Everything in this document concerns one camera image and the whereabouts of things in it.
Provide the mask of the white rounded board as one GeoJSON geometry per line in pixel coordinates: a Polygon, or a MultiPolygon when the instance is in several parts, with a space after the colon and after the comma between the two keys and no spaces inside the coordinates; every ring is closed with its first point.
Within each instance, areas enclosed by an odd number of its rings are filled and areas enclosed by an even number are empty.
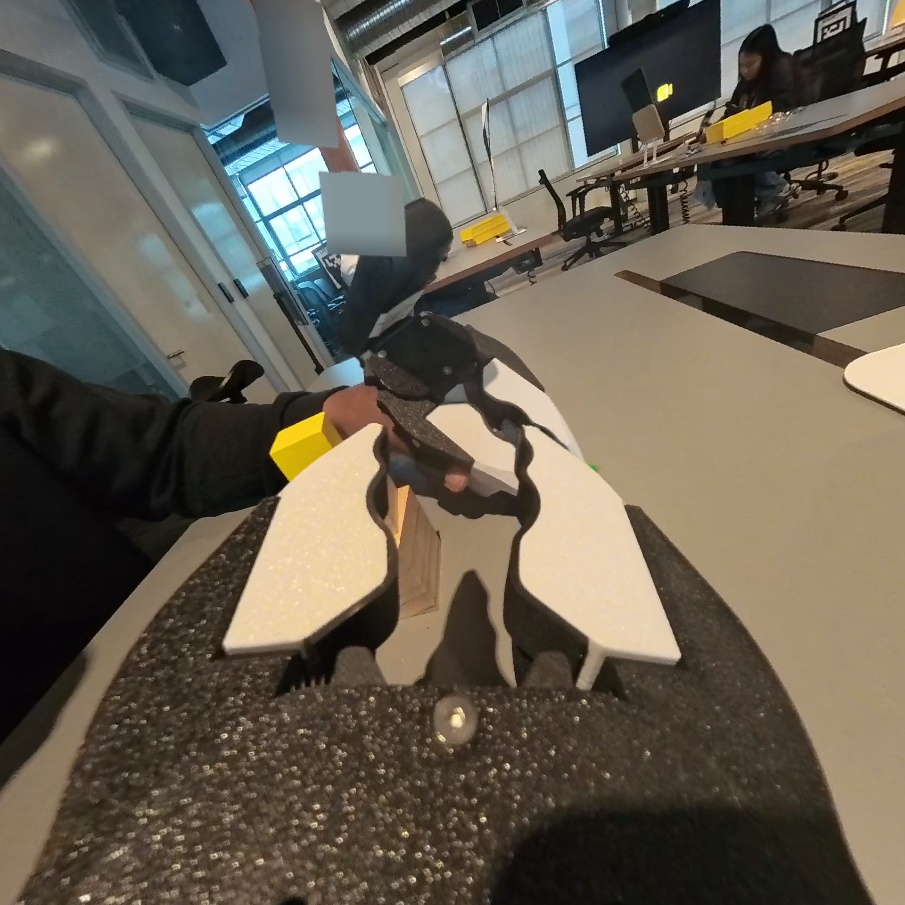
{"type": "Polygon", "coordinates": [[[904,344],[854,359],[843,369],[843,383],[854,392],[904,414],[904,344]]]}

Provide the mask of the natural wooden cube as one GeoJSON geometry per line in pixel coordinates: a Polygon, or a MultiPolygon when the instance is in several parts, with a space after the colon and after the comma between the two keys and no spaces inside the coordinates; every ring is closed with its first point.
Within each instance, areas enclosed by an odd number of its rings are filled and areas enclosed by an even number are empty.
{"type": "Polygon", "coordinates": [[[439,532],[409,486],[396,486],[387,478],[387,502],[385,523],[397,548],[399,619],[434,612],[439,599],[439,532]]]}

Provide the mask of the black-white printed tag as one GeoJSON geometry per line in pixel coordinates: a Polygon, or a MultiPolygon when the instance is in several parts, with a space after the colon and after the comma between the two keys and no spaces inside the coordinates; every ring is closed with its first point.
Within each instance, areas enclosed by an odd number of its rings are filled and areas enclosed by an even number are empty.
{"type": "Polygon", "coordinates": [[[856,1],[832,2],[814,19],[812,45],[834,38],[854,28],[859,22],[856,1]]]}
{"type": "Polygon", "coordinates": [[[330,253],[326,243],[312,249],[312,255],[332,284],[346,290],[351,286],[355,276],[358,255],[339,255],[330,253]]]}

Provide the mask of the long office desk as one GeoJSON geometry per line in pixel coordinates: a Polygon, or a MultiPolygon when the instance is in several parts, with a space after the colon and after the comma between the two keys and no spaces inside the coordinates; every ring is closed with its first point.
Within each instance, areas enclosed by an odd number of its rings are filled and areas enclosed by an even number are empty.
{"type": "Polygon", "coordinates": [[[625,163],[612,163],[579,179],[585,189],[605,188],[615,210],[614,224],[621,232],[619,187],[638,187],[648,192],[648,218],[653,234],[670,227],[666,189],[690,174],[725,184],[721,222],[750,227],[755,222],[754,175],[759,172],[792,172],[802,167],[853,153],[856,148],[880,138],[893,141],[894,160],[890,176],[890,207],[881,230],[903,232],[903,110],[904,76],[881,77],[876,84],[776,114],[735,138],[702,145],[676,140],[666,151],[644,163],[636,154],[625,163]]]}

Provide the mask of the black office chair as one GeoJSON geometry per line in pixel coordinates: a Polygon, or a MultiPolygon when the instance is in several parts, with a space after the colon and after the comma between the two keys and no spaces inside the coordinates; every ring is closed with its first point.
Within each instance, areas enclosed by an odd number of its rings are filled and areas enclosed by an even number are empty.
{"type": "Polygon", "coordinates": [[[244,390],[264,376],[263,367],[251,359],[238,361],[222,377],[202,376],[189,386],[189,398],[193,402],[245,403],[244,390]]]}
{"type": "MultiPolygon", "coordinates": [[[[794,53],[799,107],[839,98],[861,87],[865,66],[865,27],[866,19],[854,17],[848,27],[839,27],[810,47],[794,53]]],[[[831,160],[840,156],[842,151],[832,145],[819,145],[814,151],[828,151],[829,155],[816,157],[816,169],[805,177],[791,178],[789,197],[797,199],[804,192],[818,196],[833,192],[836,201],[845,200],[849,192],[843,185],[833,182],[837,173],[830,170],[831,160]]]]}
{"type": "Polygon", "coordinates": [[[564,260],[562,272],[571,270],[584,258],[596,260],[605,255],[605,250],[620,250],[625,247],[625,242],[620,239],[624,235],[624,211],[612,175],[592,177],[590,181],[568,192],[571,214],[567,214],[562,198],[545,170],[541,168],[537,174],[539,185],[548,191],[557,210],[557,235],[565,243],[578,240],[582,242],[581,247],[564,260]],[[606,188],[609,192],[609,205],[587,207],[588,195],[598,188],[606,188]]]}

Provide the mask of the metal ceiling duct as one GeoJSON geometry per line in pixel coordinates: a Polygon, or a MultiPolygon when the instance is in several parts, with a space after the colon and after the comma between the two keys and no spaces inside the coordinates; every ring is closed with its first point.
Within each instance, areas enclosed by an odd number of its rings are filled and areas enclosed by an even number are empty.
{"type": "Polygon", "coordinates": [[[466,9],[466,1],[353,1],[326,2],[340,35],[355,50],[381,46],[430,19],[466,9]]]}

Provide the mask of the black desk mat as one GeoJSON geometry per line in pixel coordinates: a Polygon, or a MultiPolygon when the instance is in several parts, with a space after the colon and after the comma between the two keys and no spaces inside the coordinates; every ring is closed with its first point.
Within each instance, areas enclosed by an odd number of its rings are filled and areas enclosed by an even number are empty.
{"type": "Polygon", "coordinates": [[[617,277],[843,368],[904,340],[904,275],[736,252],[663,279],[617,277]]]}

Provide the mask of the white framed glass door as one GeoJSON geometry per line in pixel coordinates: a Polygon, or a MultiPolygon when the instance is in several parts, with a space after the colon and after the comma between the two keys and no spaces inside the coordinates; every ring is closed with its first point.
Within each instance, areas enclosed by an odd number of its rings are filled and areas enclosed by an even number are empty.
{"type": "Polygon", "coordinates": [[[198,124],[122,99],[154,205],[220,311],[278,390],[316,388],[332,360],[198,124]]]}

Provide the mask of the person's left forearm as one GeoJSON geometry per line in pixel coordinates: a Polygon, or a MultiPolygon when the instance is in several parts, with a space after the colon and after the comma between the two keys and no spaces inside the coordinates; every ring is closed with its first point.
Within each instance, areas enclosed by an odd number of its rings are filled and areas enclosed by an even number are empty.
{"type": "Polygon", "coordinates": [[[97,510],[146,520],[247,508],[288,479],[271,449],[280,431],[339,393],[272,403],[169,401],[85,383],[17,352],[1,356],[3,436],[97,510]]]}

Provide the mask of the large frosted window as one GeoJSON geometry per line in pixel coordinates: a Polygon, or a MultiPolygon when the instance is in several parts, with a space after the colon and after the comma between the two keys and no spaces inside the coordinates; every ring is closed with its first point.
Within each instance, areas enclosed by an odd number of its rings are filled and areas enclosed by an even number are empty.
{"type": "Polygon", "coordinates": [[[493,32],[451,60],[401,84],[440,207],[453,224],[492,210],[481,105],[491,99],[499,206],[588,160],[577,62],[603,48],[598,2],[558,1],[493,32]]]}

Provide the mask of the beige device on stand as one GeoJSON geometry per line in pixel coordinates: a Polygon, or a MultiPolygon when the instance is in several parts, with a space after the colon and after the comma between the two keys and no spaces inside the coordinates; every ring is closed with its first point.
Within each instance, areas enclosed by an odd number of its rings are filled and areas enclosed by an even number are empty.
{"type": "Polygon", "coordinates": [[[668,129],[650,92],[642,68],[636,68],[622,81],[621,87],[632,113],[632,123],[642,151],[642,165],[654,163],[658,149],[668,140],[668,129]]]}

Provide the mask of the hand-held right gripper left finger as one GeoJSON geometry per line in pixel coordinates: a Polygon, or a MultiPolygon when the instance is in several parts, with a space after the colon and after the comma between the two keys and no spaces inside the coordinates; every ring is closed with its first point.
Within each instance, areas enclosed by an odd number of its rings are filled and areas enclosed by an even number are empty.
{"type": "Polygon", "coordinates": [[[394,590],[386,430],[368,424],[281,491],[232,621],[227,656],[303,651],[394,590]]]}

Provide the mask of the yellow wooden cube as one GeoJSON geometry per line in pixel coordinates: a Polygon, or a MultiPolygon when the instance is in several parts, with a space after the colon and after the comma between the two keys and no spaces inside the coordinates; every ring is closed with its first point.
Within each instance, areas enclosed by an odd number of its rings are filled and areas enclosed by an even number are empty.
{"type": "Polygon", "coordinates": [[[334,424],[323,412],[280,430],[270,448],[270,458],[287,481],[342,442],[334,424]]]}

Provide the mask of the person's left hand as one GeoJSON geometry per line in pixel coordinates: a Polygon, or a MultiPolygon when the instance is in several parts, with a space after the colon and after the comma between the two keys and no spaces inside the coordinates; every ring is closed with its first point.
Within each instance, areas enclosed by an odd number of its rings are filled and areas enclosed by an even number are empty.
{"type": "Polygon", "coordinates": [[[340,389],[324,401],[322,410],[343,439],[354,436],[368,424],[379,424],[387,430],[389,473],[396,485],[409,485],[416,493],[436,499],[441,491],[460,493],[469,488],[469,469],[454,465],[440,471],[416,457],[393,420],[380,409],[375,387],[359,384],[340,389]]]}

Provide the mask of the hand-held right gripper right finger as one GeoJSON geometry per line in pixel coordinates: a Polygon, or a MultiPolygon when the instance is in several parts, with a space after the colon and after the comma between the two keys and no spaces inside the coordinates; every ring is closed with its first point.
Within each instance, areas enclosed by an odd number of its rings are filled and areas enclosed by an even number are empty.
{"type": "Polygon", "coordinates": [[[579,691],[605,668],[665,668],[682,653],[626,506],[580,458],[535,426],[515,459],[518,530],[503,596],[515,682],[548,673],[579,691]]]}

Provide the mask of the large black monitor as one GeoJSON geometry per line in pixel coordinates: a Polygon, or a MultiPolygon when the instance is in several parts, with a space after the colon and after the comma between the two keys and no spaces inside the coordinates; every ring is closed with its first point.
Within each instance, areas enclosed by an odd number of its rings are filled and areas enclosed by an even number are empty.
{"type": "Polygon", "coordinates": [[[633,115],[646,102],[663,124],[721,95],[719,1],[676,2],[617,32],[575,66],[589,156],[637,137],[633,115]]]}

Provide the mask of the person's torso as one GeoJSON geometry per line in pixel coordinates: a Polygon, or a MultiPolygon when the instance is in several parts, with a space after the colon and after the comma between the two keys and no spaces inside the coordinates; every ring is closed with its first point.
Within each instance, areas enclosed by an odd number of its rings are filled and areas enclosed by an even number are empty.
{"type": "Polygon", "coordinates": [[[2,432],[2,740],[152,565],[50,465],[2,432]]]}

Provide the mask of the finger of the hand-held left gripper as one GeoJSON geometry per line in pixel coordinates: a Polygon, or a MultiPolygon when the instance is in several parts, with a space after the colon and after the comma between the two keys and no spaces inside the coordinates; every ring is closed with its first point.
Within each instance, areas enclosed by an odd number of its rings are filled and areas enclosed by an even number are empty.
{"type": "Polygon", "coordinates": [[[574,457],[585,461],[571,428],[543,388],[494,358],[483,369],[482,389],[490,405],[496,406],[503,418],[514,424],[537,427],[574,457]]]}
{"type": "Polygon", "coordinates": [[[472,458],[469,489],[480,496],[518,495],[515,473],[517,450],[513,442],[497,436],[470,403],[446,403],[427,417],[450,441],[472,458]]]}

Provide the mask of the brown-top desk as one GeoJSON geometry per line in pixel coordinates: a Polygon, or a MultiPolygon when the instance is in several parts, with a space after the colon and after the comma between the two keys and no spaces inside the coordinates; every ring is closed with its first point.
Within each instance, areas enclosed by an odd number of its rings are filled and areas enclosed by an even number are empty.
{"type": "Polygon", "coordinates": [[[522,229],[501,240],[469,247],[455,243],[440,264],[436,277],[424,290],[424,295],[458,284],[488,270],[510,263],[532,250],[540,250],[560,239],[557,232],[541,229],[522,229]]]}

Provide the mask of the yellow plastic bin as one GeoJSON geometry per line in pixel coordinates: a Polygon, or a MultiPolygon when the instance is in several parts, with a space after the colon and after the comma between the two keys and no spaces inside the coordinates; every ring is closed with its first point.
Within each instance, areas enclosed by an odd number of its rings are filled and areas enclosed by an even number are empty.
{"type": "Polygon", "coordinates": [[[460,231],[460,241],[465,247],[478,247],[484,243],[501,241],[511,236],[516,227],[502,211],[494,212],[460,231]]]}
{"type": "Polygon", "coordinates": [[[756,107],[741,109],[738,113],[719,119],[707,128],[706,144],[716,146],[732,140],[766,122],[773,113],[773,103],[769,100],[756,107]]]}

